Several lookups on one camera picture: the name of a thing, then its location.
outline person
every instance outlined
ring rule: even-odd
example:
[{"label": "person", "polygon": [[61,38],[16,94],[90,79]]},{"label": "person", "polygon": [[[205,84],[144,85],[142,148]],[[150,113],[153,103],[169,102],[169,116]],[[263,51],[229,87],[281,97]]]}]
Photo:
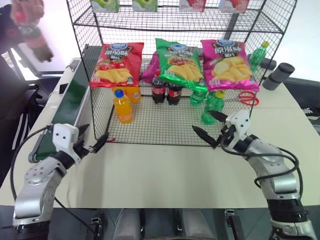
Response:
[{"label": "person", "polygon": [[2,55],[24,41],[17,26],[19,13],[25,13],[26,24],[37,24],[44,15],[42,0],[12,0],[11,3],[0,7],[0,186],[10,169],[16,147],[32,127],[31,115],[34,117],[24,98],[29,85],[19,79]]}]

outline wire basket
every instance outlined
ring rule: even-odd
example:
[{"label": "wire basket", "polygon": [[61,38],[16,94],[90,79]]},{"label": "wire basket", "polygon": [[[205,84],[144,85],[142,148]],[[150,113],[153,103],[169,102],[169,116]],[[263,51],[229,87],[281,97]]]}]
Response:
[{"label": "wire basket", "polygon": [[[179,0],[158,0],[158,12],[134,12],[131,0],[120,0],[119,13],[94,13],[90,0],[67,0],[67,6],[88,80],[93,74],[103,43],[144,42],[141,73],[156,51],[155,38],[201,48],[200,40],[230,39],[245,42],[251,54],[263,41],[269,42],[266,58],[273,59],[296,7],[296,0],[251,0],[245,13],[223,13],[220,0],[207,0],[204,12],[181,12]],[[261,81],[267,70],[258,69]],[[155,104],[151,85],[140,82],[142,100],[132,106],[133,121],[121,124],[114,112],[112,90],[92,88],[91,103],[94,135],[99,139],[109,132],[117,143],[207,146],[192,130],[204,128],[217,137],[222,123],[204,125],[204,106],[189,103],[191,91],[184,88],[178,105],[165,100]],[[239,90],[227,90],[226,99],[235,98]],[[225,102],[223,113],[229,115],[253,106]]]}]

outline potato chip bag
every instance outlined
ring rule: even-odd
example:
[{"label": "potato chip bag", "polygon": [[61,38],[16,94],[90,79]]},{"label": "potato chip bag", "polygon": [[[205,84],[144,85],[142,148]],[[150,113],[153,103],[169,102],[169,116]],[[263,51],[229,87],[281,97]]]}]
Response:
[{"label": "potato chip bag", "polygon": [[161,80],[193,91],[208,91],[195,47],[160,38],[155,39],[155,45],[159,56]]},{"label": "potato chip bag", "polygon": [[245,51],[245,43],[231,40],[201,40],[203,71],[208,91],[242,89],[258,92]]},{"label": "potato chip bag", "polygon": [[143,42],[102,44],[89,86],[138,86]]}]

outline floor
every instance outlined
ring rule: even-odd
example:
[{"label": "floor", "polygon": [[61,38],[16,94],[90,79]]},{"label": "floor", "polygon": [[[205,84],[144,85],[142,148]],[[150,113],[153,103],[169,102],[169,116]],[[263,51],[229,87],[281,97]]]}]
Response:
[{"label": "floor", "polygon": [[[74,214],[84,220],[86,223],[91,223],[91,218],[95,217],[99,213],[103,213],[106,218],[106,228],[104,229],[104,240],[111,240],[113,231],[115,228],[115,222],[120,212],[120,209],[71,209]],[[308,218],[312,221],[316,235],[320,238],[320,206],[310,206],[306,207],[309,211]],[[12,224],[13,216],[12,206],[0,206],[0,227],[10,226]],[[157,211],[169,211],[168,209],[157,209]],[[233,234],[231,228],[229,228],[223,218],[223,209],[202,209],[201,212],[205,217],[208,225],[210,226],[214,236],[218,240],[233,240]],[[270,234],[271,225],[269,222],[270,215],[266,208],[251,208],[251,209],[236,209],[235,213],[240,217],[243,232],[246,240],[267,240]],[[146,213],[146,224],[149,224],[149,228],[146,231],[148,237],[159,237],[159,231],[157,231],[155,226],[158,219],[150,219],[148,221],[148,214]],[[162,230],[162,233],[170,233],[171,227],[167,224],[167,231]],[[0,239],[9,240],[11,230],[10,229],[0,229]],[[72,216],[67,214],[61,208],[55,208],[52,214],[49,240],[93,240],[93,235],[87,232],[87,229],[78,223]]]}]

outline white table surface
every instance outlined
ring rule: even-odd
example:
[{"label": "white table surface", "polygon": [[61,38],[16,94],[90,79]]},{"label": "white table surface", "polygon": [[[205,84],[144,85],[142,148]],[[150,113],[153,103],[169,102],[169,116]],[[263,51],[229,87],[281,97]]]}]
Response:
[{"label": "white table surface", "polygon": [[[67,69],[59,85],[71,80]],[[320,205],[320,137],[287,88],[261,87],[250,134],[293,152],[300,160],[305,206]],[[61,96],[52,94],[31,132],[51,122]],[[90,115],[90,106],[86,114]],[[20,151],[14,171],[17,193],[32,165],[28,154],[37,137]],[[93,128],[88,144],[94,143]],[[241,157],[199,146],[107,143],[62,179],[56,197],[70,208],[260,208],[267,202],[254,184],[254,170]],[[9,174],[0,205],[13,205]]]}]

